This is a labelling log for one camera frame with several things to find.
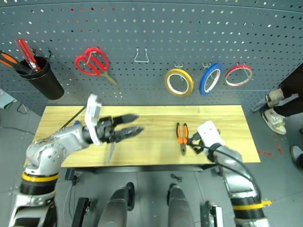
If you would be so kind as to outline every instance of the orange pliers handle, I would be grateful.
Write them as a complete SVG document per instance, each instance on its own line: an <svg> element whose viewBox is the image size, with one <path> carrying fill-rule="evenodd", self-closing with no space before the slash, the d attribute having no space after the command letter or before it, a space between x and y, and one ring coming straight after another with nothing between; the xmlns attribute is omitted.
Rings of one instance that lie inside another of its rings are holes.
<svg viewBox="0 0 303 227"><path fill-rule="evenodd" d="M187 139L188 139L188 127L187 124L184 123L183 124L183 129L184 129L184 138L181 137L181 133L180 133L180 123L177 123L176 126L176 134L177 134L177 139L178 139L178 144L187 144Z"/></svg>

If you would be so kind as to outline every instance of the orange handle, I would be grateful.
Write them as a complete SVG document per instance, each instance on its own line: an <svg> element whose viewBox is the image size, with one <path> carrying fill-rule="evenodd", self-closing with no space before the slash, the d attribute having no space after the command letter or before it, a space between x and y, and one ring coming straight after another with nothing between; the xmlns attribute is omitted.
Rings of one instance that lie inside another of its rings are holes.
<svg viewBox="0 0 303 227"><path fill-rule="evenodd" d="M177 123L177 126L176 126L176 134L177 134L178 144L182 144L183 139L180 134L180 123L179 122Z"/></svg>
<svg viewBox="0 0 303 227"><path fill-rule="evenodd" d="M18 64L18 61L16 59L14 59L9 54L7 54L5 52L1 52L1 51L0 51L0 62L3 65L6 65L10 68L14 68L14 66Z"/></svg>
<svg viewBox="0 0 303 227"><path fill-rule="evenodd" d="M186 123L184 123L183 128L184 128L184 139L183 139L183 143L187 144L187 139L188 139L188 127L187 127L187 124L186 124Z"/></svg>

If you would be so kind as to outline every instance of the robot leg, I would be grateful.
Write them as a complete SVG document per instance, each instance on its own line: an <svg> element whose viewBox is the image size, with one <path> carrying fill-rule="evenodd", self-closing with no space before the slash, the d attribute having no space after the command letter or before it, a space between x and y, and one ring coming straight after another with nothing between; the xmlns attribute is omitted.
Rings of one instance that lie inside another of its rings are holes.
<svg viewBox="0 0 303 227"><path fill-rule="evenodd" d="M167 202L169 206L169 227L195 226L189 203L179 186L175 184L170 186Z"/></svg>
<svg viewBox="0 0 303 227"><path fill-rule="evenodd" d="M127 211L134 209L134 184L129 182L114 192L107 202L98 227L126 227Z"/></svg>

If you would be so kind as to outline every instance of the metal hook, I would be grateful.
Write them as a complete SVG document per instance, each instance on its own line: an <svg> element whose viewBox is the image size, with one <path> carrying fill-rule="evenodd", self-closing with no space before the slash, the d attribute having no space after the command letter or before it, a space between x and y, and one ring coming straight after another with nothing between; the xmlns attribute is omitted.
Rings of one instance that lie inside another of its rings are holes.
<svg viewBox="0 0 303 227"><path fill-rule="evenodd" d="M208 69L211 65L212 65L211 61L209 63L206 63L206 65L204 65L204 62L202 63L204 69Z"/></svg>
<svg viewBox="0 0 303 227"><path fill-rule="evenodd" d="M177 69L183 68L183 65L184 65L184 62L181 62L179 65L177 65L177 63L174 61L174 67Z"/></svg>
<svg viewBox="0 0 303 227"><path fill-rule="evenodd" d="M174 66L177 69L183 68L184 62L181 62L179 65L177 65L177 63L174 61Z"/></svg>
<svg viewBox="0 0 303 227"><path fill-rule="evenodd" d="M247 78L249 78L250 76L248 75L247 71L246 71L245 69L243 69L243 70L244 70L244 72L245 72Z"/></svg>
<svg viewBox="0 0 303 227"><path fill-rule="evenodd" d="M134 58L134 62L138 62L138 63L148 63L148 62L150 62L150 59L147 56L147 48L145 48L145 58L146 58L146 61L139 61L139 60L137 60L138 55L139 55L139 47L137 47L137 54L136 54L136 56Z"/></svg>
<svg viewBox="0 0 303 227"><path fill-rule="evenodd" d="M89 60L90 60L90 57L93 53L97 53L97 51L92 51L89 53L89 58L87 59L87 62L85 64L88 64L89 63Z"/></svg>

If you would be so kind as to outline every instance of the scissors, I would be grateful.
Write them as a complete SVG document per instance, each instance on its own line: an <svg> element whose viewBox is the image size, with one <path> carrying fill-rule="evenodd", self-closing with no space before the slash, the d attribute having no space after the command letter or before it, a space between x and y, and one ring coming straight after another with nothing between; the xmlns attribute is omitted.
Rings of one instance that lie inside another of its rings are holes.
<svg viewBox="0 0 303 227"><path fill-rule="evenodd" d="M33 71L31 69L22 65L15 58L10 56L8 53L5 53L4 51L0 51L0 63L2 63L3 65L5 65L7 67L13 68L14 70L18 70L27 75L33 73Z"/></svg>
<svg viewBox="0 0 303 227"><path fill-rule="evenodd" d="M95 58L93 56L93 53L96 53L96 52L99 53L103 57L104 64L102 64L97 58ZM92 69L92 71L84 70L79 65L81 60L85 61L85 64L87 64ZM92 60L103 71L103 73L100 70L98 70L94 66L94 64L90 63L89 62L90 60ZM109 61L108 61L106 54L97 47L90 47L90 48L86 49L84 55L79 55L76 58L75 65L79 69L80 72L86 73L91 76L99 76L99 75L103 76L106 79L108 79L108 81L111 82L113 85L118 86L117 82L108 74Z"/></svg>

